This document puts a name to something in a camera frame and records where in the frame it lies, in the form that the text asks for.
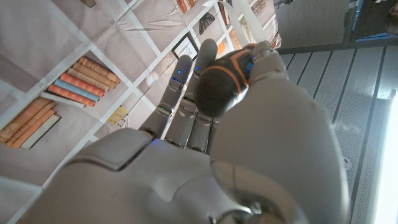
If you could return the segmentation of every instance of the blue led light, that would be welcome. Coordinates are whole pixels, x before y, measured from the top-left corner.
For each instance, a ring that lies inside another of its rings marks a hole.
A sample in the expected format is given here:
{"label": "blue led light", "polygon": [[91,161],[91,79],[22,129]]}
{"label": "blue led light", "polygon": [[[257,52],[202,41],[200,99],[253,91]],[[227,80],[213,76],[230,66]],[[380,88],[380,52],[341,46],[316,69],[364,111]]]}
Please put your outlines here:
{"label": "blue led light", "polygon": [[182,83],[180,80],[178,80],[178,78],[172,77],[172,80],[177,81],[177,82],[179,82],[179,83]]}

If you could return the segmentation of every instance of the metal panel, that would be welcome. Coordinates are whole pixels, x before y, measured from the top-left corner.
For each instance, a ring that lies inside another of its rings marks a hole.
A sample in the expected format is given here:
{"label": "metal panel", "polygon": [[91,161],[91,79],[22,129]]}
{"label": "metal panel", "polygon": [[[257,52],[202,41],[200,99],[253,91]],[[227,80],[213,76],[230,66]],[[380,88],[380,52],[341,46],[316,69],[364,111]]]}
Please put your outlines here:
{"label": "metal panel", "polygon": [[280,56],[280,57],[282,58],[282,60],[284,61],[286,67],[289,66],[289,63],[290,63],[290,61],[291,61],[293,55],[294,55],[294,54],[288,54],[288,55],[281,55],[281,56]]}
{"label": "metal panel", "polygon": [[335,113],[353,55],[354,50],[333,52],[315,97],[328,110],[330,121]]}
{"label": "metal panel", "polygon": [[307,64],[310,54],[311,53],[294,55],[294,58],[287,69],[287,75],[289,76],[291,82],[295,84],[297,83],[297,80],[299,80],[299,77],[301,76],[301,73]]}
{"label": "metal panel", "polygon": [[359,156],[383,48],[357,51],[335,122],[335,132],[345,157],[353,166],[347,170],[349,194],[352,194]]}
{"label": "metal panel", "polygon": [[355,198],[352,224],[370,223],[377,182],[377,164],[380,161],[381,143],[386,122],[387,100],[377,99],[374,106],[368,143]]}
{"label": "metal panel", "polygon": [[379,99],[387,99],[391,89],[398,90],[398,46],[388,47],[381,73]]}
{"label": "metal panel", "polygon": [[304,88],[311,96],[313,96],[315,90],[317,89],[318,82],[325,69],[330,53],[331,52],[313,53],[307,67],[305,68],[303,77],[298,83],[298,85]]}

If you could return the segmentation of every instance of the orange object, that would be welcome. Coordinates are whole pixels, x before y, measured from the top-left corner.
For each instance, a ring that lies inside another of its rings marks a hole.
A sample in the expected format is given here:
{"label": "orange object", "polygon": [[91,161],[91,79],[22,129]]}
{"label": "orange object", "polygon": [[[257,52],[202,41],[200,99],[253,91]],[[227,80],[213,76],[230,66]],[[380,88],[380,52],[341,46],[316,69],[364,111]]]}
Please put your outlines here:
{"label": "orange object", "polygon": [[51,100],[45,98],[37,98],[31,102],[19,115],[17,115],[5,128],[0,131],[0,142],[7,142],[17,133],[23,125],[25,125],[37,112]]}
{"label": "orange object", "polygon": [[240,48],[241,48],[241,45],[239,44],[238,38],[237,38],[236,35],[235,35],[234,29],[231,30],[231,32],[229,33],[229,35],[230,35],[231,38],[234,40],[236,49],[240,49]]}
{"label": "orange object", "polygon": [[48,120],[51,115],[55,114],[54,110],[47,111],[39,120],[36,121],[23,135],[21,135],[11,147],[19,148],[38,128]]}
{"label": "orange object", "polygon": [[90,78],[90,77],[88,77],[88,76],[86,76],[86,75],[74,70],[73,68],[69,68],[68,71],[67,71],[67,74],[70,75],[70,76],[73,76],[73,77],[75,77],[75,78],[77,78],[77,79],[79,79],[79,80],[81,80],[83,82],[87,82],[88,84],[93,85],[93,86],[99,88],[100,90],[104,90],[104,91],[108,91],[109,90],[108,86],[106,86],[106,85],[100,83],[99,81],[97,81],[97,80],[95,80],[93,78]]}
{"label": "orange object", "polygon": [[223,53],[224,50],[225,50],[225,45],[221,41],[221,43],[217,46],[217,54],[220,55],[221,53]]}
{"label": "orange object", "polygon": [[33,124],[36,123],[45,113],[47,113],[49,110],[54,108],[57,105],[56,102],[51,102],[47,105],[45,105],[39,112],[35,114],[33,118],[31,118],[15,135],[13,135],[10,140],[8,140],[6,146],[11,147],[12,144],[19,138],[21,137]]}
{"label": "orange object", "polygon": [[60,96],[63,96],[65,98],[77,101],[79,103],[83,103],[84,105],[87,105],[87,106],[94,106],[95,105],[95,102],[93,100],[87,99],[84,96],[77,95],[76,93],[72,93],[72,92],[70,92],[70,91],[68,91],[68,90],[66,90],[64,88],[58,87],[58,86],[56,86],[54,84],[51,84],[49,86],[48,91],[56,93],[56,94],[58,94]]}
{"label": "orange object", "polygon": [[78,63],[116,83],[120,83],[120,78],[118,78],[113,72],[88,57],[82,56]]}
{"label": "orange object", "polygon": [[184,0],[176,0],[178,6],[180,6],[182,14],[188,11],[187,5],[185,4]]}
{"label": "orange object", "polygon": [[67,73],[64,73],[61,75],[60,79],[64,82],[67,82],[69,84],[72,84],[76,87],[81,88],[82,90],[86,90],[89,93],[92,93],[96,96],[104,96],[105,91],[104,90],[100,90],[99,88],[88,84],[87,82],[83,82],[78,78],[75,78]]}
{"label": "orange object", "polygon": [[89,69],[88,67],[80,64],[80,63],[75,63],[72,67],[73,69],[75,69],[76,71],[94,79],[99,81],[100,83],[110,87],[110,88],[115,88],[116,87],[116,82],[98,74],[97,72],[92,71],[91,69]]}

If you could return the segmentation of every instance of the black ball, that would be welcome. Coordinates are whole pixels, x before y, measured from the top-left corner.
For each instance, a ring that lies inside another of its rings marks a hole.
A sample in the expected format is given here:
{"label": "black ball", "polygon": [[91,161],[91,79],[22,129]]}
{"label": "black ball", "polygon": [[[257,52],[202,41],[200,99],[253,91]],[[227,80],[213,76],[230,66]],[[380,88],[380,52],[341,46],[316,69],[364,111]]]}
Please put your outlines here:
{"label": "black ball", "polygon": [[224,70],[210,67],[198,81],[195,103],[205,115],[219,118],[238,101],[235,81]]}

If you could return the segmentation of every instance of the light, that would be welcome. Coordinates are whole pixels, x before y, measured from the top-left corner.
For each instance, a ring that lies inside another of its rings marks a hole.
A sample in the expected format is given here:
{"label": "light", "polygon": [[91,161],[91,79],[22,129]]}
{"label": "light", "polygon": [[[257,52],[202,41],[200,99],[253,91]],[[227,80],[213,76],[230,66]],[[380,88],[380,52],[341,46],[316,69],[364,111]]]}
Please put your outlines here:
{"label": "light", "polygon": [[373,223],[397,223],[398,213],[398,96],[391,93],[384,147],[381,153]]}

